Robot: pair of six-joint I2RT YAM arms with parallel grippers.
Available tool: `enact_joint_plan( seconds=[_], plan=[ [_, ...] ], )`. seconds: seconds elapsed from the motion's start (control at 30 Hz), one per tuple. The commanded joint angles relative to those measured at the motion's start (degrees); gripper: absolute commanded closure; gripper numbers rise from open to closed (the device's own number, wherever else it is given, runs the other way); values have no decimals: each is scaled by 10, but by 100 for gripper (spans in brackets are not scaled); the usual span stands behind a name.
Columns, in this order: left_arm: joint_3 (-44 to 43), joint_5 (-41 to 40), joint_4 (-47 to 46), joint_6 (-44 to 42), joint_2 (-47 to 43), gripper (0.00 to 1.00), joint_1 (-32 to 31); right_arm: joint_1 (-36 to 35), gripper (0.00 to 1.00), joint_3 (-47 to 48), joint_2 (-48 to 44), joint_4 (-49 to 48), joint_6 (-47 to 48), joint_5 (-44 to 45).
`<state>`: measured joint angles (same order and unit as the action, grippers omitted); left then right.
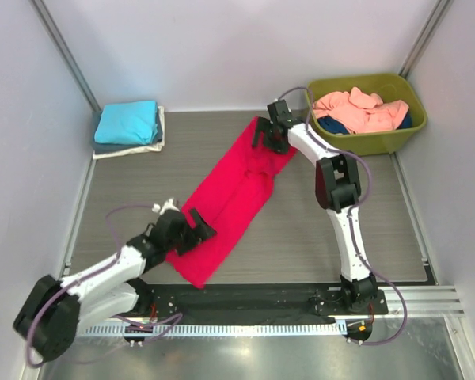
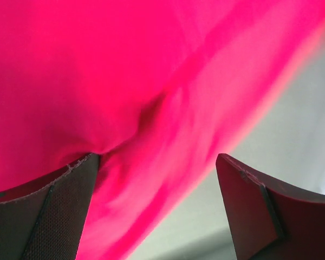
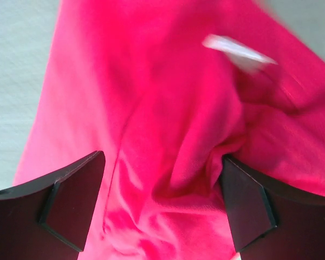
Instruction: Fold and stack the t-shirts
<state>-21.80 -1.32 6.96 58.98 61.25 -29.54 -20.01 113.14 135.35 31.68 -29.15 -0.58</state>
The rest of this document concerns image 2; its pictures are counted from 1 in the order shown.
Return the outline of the red t shirt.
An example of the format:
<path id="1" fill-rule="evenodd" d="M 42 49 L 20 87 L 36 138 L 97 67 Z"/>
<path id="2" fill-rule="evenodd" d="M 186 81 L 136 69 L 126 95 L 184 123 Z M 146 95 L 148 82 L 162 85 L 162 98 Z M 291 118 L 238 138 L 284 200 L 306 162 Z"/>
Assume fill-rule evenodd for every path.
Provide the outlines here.
<path id="1" fill-rule="evenodd" d="M 77 259 L 124 259 L 249 131 L 325 1 L 0 1 L 0 191 L 100 157 Z"/>

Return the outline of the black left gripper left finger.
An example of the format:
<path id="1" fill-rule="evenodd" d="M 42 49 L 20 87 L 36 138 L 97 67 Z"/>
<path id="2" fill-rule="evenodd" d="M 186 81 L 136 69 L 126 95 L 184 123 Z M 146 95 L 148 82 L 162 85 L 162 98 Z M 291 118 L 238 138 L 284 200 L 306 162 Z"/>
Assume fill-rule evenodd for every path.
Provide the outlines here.
<path id="1" fill-rule="evenodd" d="M 100 157 L 0 192 L 0 259 L 75 259 Z"/>

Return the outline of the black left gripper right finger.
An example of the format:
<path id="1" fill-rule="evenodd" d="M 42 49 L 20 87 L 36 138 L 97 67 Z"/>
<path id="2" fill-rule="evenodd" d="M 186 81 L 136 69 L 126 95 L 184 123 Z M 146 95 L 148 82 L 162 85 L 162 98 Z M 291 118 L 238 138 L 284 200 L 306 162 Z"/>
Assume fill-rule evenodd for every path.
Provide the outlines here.
<path id="1" fill-rule="evenodd" d="M 325 259 L 325 195 L 228 154 L 216 169 L 237 259 Z"/>

